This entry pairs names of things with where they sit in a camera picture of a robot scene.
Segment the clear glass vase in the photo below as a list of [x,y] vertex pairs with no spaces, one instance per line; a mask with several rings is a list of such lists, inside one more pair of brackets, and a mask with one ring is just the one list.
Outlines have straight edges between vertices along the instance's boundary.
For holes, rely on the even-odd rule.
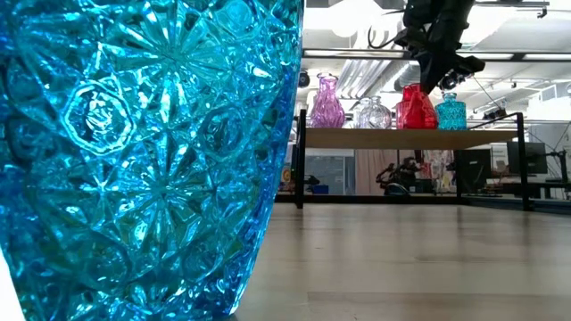
[[354,110],[354,123],[355,128],[366,128],[367,117],[363,111],[369,110],[371,105],[371,99],[369,97],[363,97],[359,99]]
[[369,104],[359,114],[360,128],[389,129],[392,122],[391,111],[381,104],[379,96],[371,97]]

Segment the pink glass vase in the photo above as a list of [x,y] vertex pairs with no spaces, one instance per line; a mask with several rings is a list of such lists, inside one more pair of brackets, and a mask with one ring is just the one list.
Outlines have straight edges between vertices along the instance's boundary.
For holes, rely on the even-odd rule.
[[319,91],[310,121],[314,128],[341,128],[345,122],[345,111],[335,96],[337,77],[319,75]]

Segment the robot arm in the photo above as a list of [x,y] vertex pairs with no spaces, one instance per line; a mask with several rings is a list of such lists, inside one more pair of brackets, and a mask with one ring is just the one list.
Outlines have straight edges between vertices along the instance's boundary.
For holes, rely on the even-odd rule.
[[394,43],[410,51],[420,65],[420,85],[430,94],[439,86],[453,89],[464,78],[482,71],[485,63],[474,56],[456,54],[475,0],[409,0],[401,31]]

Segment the computer monitor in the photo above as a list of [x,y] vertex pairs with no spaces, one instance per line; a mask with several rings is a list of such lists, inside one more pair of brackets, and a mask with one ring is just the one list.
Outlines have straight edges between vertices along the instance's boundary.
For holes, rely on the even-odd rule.
[[492,178],[492,151],[461,151],[458,177],[465,193],[478,193],[484,189],[486,180]]
[[[544,143],[525,143],[527,174],[548,174]],[[520,174],[519,147],[517,142],[508,142],[508,162],[511,174]]]

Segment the glass vase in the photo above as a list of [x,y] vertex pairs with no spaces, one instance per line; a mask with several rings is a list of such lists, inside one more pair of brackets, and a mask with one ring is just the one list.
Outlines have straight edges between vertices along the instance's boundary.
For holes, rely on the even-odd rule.
[[397,103],[398,129],[436,129],[436,111],[420,84],[404,87],[402,101]]
[[381,97],[370,98],[370,103],[359,116],[360,128],[389,129],[393,122],[391,111],[381,104]]
[[314,128],[341,128],[345,122],[345,111],[335,96],[337,77],[319,75],[319,91],[310,115]]
[[367,121],[367,117],[363,114],[363,111],[369,110],[371,105],[371,99],[369,97],[363,97],[359,99],[354,110],[354,123],[355,128],[366,128],[364,124]]
[[0,245],[28,320],[232,314],[293,121],[303,0],[0,8]]
[[466,130],[466,104],[456,100],[456,94],[447,93],[443,96],[444,103],[436,106],[438,129]]

